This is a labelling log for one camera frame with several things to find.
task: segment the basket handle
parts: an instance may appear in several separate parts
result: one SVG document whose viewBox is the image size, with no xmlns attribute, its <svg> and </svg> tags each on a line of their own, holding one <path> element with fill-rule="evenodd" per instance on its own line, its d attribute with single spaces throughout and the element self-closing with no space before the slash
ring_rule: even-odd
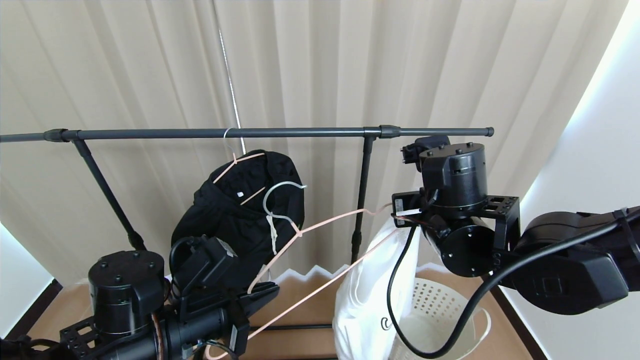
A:
<svg viewBox="0 0 640 360">
<path fill-rule="evenodd" d="M 486 336 L 489 335 L 489 331 L 491 330 L 491 316 L 489 315 L 489 312 L 485 308 L 480 307 L 480 308 L 476 309 L 476 311 L 474 312 L 474 317 L 480 312 L 480 310 L 482 310 L 482 312 L 484 313 L 484 315 L 486 317 L 486 329 L 484 330 L 483 334 L 480 335 L 480 338 L 477 339 L 476 344 L 474 345 L 474 347 L 469 349 L 464 355 L 462 355 L 460 357 L 460 359 L 462 359 L 463 357 L 471 354 L 478 347 L 478 345 L 480 345 L 480 343 L 484 340 L 484 338 L 486 338 Z"/>
</svg>

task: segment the hanging black clothing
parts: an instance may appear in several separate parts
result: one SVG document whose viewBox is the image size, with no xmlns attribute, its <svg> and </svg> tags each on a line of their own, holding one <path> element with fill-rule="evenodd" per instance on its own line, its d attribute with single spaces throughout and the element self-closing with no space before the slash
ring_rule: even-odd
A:
<svg viewBox="0 0 640 360">
<path fill-rule="evenodd" d="M 254 150 L 263 156 L 235 164 L 217 183 L 213 181 L 230 165 L 217 168 L 193 196 L 193 205 L 182 216 L 171 238 L 172 245 L 187 236 L 215 236 L 231 246 L 238 255 L 234 268 L 227 271 L 223 285 L 228 288 L 249 286 L 263 264 L 273 259 L 270 227 L 262 208 L 266 192 L 282 181 L 301 184 L 291 159 L 272 151 Z M 265 187 L 246 204 L 240 203 Z M 302 227 L 305 219 L 304 190 L 280 186 L 271 192 L 267 207 L 276 215 L 286 215 Z M 295 235 L 287 220 L 274 218 L 278 231 L 276 249 Z"/>
</svg>

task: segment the black baseboard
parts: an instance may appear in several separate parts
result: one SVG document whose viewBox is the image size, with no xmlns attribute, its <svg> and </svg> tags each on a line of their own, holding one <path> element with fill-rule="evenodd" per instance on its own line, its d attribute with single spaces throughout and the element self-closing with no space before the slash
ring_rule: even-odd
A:
<svg viewBox="0 0 640 360">
<path fill-rule="evenodd" d="M 22 318 L 18 320 L 6 338 L 8 340 L 16 340 L 20 335 L 25 335 L 29 332 L 33 325 L 36 324 L 36 321 L 42 316 L 42 313 L 49 307 L 53 299 L 58 296 L 60 290 L 62 290 L 62 285 L 56 279 L 53 279 L 33 302 L 31 307 L 22 315 Z"/>
<path fill-rule="evenodd" d="M 533 335 L 531 335 L 527 326 L 522 322 L 522 319 L 518 316 L 518 313 L 515 311 L 509 300 L 504 296 L 502 289 L 498 286 L 494 286 L 491 289 L 491 294 L 502 309 L 502 312 L 507 316 L 507 319 L 531 354 L 533 360 L 548 360 L 538 342 L 533 338 Z"/>
</svg>

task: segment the white garment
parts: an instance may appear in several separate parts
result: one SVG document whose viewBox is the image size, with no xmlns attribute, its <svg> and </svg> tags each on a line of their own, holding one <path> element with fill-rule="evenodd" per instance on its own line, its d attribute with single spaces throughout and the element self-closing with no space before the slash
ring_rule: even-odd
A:
<svg viewBox="0 0 640 360">
<path fill-rule="evenodd" d="M 395 229 L 390 217 L 367 250 Z M 389 357 L 396 330 L 387 311 L 387 285 L 409 230 L 404 228 L 393 234 L 354 267 L 340 285 L 333 316 L 335 349 L 340 360 L 386 360 Z M 391 304 L 398 321 L 411 309 L 419 242 L 418 229 L 394 280 Z"/>
</svg>

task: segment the curtain fold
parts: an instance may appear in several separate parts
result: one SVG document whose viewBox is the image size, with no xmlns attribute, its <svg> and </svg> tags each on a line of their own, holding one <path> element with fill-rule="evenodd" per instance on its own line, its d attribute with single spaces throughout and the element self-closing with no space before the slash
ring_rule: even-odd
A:
<svg viewBox="0 0 640 360">
<path fill-rule="evenodd" d="M 490 191 L 523 196 L 627 1 L 3 1 L 0 131 L 493 126 L 492 138 L 451 140 L 485 144 Z M 244 141 L 293 159 L 306 225 L 355 209 L 362 139 Z M 412 141 L 375 141 L 366 208 L 419 186 L 399 154 Z M 164 256 L 193 192 L 230 159 L 221 140 L 88 145 Z M 63 284 L 128 248 L 72 145 L 3 144 L 0 161 L 0 220 Z M 364 216 L 363 247 L 385 216 Z M 305 234 L 276 273 L 347 263 L 354 223 Z"/>
</svg>

